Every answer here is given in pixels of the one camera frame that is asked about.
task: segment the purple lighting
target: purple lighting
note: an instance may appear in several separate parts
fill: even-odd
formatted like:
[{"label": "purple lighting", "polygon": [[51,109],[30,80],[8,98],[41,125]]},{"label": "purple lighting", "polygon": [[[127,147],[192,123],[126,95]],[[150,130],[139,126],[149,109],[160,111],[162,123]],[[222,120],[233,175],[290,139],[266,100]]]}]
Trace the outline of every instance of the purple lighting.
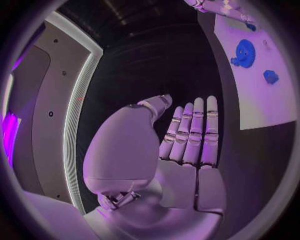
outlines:
[{"label": "purple lighting", "polygon": [[8,163],[11,167],[13,166],[13,151],[17,131],[18,118],[14,114],[8,112],[3,120],[3,144]]}]

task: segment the white panel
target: white panel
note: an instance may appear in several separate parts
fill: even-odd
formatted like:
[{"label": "white panel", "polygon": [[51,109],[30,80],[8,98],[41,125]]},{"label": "white panel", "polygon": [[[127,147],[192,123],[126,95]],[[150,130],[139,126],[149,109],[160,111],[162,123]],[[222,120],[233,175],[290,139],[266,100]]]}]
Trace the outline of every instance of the white panel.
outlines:
[{"label": "white panel", "polygon": [[[270,36],[258,28],[253,32],[245,24],[216,15],[214,33],[230,61],[236,57],[236,47],[242,39],[251,41],[256,58],[250,68],[234,66],[239,109],[240,129],[255,129],[296,120],[296,103],[291,77],[284,60]],[[268,84],[265,70],[279,76],[275,84]]]}]

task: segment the purple light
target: purple light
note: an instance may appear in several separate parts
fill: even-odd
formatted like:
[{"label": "purple light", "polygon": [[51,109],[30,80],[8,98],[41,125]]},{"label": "purple light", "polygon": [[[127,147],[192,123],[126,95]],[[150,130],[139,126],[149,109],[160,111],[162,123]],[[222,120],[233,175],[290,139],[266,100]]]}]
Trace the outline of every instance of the purple light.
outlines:
[{"label": "purple light", "polygon": [[18,118],[9,112],[3,120],[3,144],[9,165],[13,166],[13,151],[18,131]]}]

